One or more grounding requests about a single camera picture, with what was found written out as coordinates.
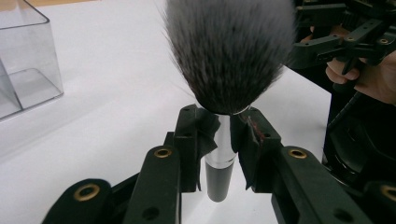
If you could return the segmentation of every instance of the transparent box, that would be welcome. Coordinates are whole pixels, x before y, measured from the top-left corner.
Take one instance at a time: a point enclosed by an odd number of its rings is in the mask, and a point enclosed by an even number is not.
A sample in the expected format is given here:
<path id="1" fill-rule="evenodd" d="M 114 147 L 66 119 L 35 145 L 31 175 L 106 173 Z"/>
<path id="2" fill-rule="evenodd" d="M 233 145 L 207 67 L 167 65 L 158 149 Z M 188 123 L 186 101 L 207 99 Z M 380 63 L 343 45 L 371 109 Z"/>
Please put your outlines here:
<path id="1" fill-rule="evenodd" d="M 50 20 L 24 0 L 0 0 L 0 119 L 63 93 Z"/>

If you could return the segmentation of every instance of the human hand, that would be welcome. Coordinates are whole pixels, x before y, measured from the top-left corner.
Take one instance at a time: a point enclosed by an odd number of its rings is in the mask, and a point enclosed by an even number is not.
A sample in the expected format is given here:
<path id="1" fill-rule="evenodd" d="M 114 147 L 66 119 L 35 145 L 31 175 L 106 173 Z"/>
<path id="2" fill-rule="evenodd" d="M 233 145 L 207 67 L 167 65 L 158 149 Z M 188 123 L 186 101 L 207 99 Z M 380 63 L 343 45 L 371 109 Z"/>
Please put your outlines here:
<path id="1" fill-rule="evenodd" d="M 332 30 L 332 35 L 344 36 L 346 34 L 347 31 L 341 27 L 334 27 Z M 344 84 L 348 80 L 358 78 L 355 86 L 356 91 L 383 103 L 396 105 L 396 51 L 385 57 L 382 63 L 377 66 L 366 64 L 360 71 L 353 68 L 344 76 L 341 75 L 344 63 L 333 59 L 327 65 L 326 74 L 332 82 Z"/>

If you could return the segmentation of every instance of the wooden surface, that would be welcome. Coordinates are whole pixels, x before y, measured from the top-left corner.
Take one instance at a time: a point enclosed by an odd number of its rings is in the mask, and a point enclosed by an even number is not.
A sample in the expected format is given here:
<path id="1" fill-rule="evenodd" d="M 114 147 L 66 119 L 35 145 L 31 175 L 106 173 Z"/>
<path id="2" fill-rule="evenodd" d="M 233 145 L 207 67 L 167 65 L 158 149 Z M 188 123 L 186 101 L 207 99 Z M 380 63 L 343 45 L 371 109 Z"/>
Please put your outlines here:
<path id="1" fill-rule="evenodd" d="M 27 0 L 34 7 L 52 6 L 68 3 L 88 2 L 94 0 Z"/>

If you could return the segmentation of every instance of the brush bristles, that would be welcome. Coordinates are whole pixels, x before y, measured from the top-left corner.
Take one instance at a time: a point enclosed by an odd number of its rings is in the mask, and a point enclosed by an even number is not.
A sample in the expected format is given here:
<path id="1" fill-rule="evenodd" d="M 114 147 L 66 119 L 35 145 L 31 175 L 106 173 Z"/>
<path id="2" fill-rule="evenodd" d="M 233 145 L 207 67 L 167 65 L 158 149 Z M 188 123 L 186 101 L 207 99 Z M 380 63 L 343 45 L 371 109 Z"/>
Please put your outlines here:
<path id="1" fill-rule="evenodd" d="M 167 0 L 175 62 L 198 102 L 235 114 L 273 83 L 294 41 L 290 0 Z"/>

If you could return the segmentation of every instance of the white surface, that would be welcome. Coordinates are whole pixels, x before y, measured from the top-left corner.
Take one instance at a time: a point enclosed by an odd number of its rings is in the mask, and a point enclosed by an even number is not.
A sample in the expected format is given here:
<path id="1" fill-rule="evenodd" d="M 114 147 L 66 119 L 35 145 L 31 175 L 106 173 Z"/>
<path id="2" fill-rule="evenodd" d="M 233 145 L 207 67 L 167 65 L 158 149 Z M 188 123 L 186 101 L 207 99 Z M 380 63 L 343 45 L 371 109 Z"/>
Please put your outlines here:
<path id="1" fill-rule="evenodd" d="M 85 178 L 116 185 L 194 102 L 170 60 L 163 1 L 103 0 L 40 7 L 51 20 L 65 95 L 0 123 L 0 223 L 40 223 Z M 285 146 L 320 158 L 330 94 L 287 70 L 254 104 Z M 239 163 L 228 198 L 183 194 L 183 223 L 276 223 L 270 195 L 245 191 Z"/>

